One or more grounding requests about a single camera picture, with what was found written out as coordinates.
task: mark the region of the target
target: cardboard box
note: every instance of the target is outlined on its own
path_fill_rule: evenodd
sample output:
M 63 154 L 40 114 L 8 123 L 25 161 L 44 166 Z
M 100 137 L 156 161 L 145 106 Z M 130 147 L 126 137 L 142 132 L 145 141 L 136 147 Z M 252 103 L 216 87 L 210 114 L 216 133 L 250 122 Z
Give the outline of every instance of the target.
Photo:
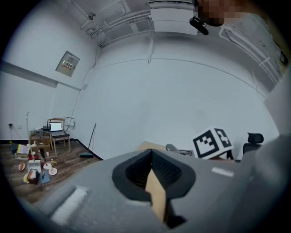
M 37 184 L 39 177 L 40 174 L 36 169 L 30 169 L 27 179 L 31 184 Z
M 32 151 L 34 151 L 36 154 L 39 154 L 38 151 L 43 148 L 45 151 L 51 151 L 50 144 L 47 145 L 37 145 L 36 147 L 32 147 Z

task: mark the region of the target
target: white label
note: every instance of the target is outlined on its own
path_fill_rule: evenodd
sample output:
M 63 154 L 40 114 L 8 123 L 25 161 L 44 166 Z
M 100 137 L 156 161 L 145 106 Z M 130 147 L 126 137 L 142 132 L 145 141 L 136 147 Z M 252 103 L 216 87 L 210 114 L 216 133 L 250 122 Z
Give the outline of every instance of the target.
M 63 61 L 63 64 L 62 64 L 62 66 L 64 66 L 64 67 L 68 68 L 69 70 L 71 70 L 71 69 L 72 69 L 72 67 L 73 67 L 73 65 L 72 65 L 72 64 L 70 64 L 70 63 L 68 63 L 68 62 L 66 62 L 66 61 Z
M 212 172 L 223 175 L 223 176 L 227 176 L 227 177 L 233 177 L 235 175 L 235 173 L 233 171 L 229 171 L 229 170 L 225 170 L 223 168 L 219 168 L 219 167 L 213 167 L 211 169 Z

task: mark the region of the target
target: mop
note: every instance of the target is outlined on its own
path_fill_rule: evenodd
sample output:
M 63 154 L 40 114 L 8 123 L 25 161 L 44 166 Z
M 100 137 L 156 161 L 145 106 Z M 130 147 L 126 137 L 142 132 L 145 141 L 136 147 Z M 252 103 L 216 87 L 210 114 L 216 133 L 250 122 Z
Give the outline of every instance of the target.
M 93 132 L 91 134 L 91 138 L 90 138 L 90 142 L 89 142 L 89 146 L 88 146 L 88 152 L 81 153 L 80 154 L 80 157 L 81 158 L 92 158 L 93 157 L 93 155 L 91 153 L 89 153 L 89 148 L 90 148 L 90 144 L 91 144 L 91 140 L 92 140 L 92 136 L 93 136 L 93 133 L 94 133 L 95 128 L 96 128 L 96 123 L 94 125 Z

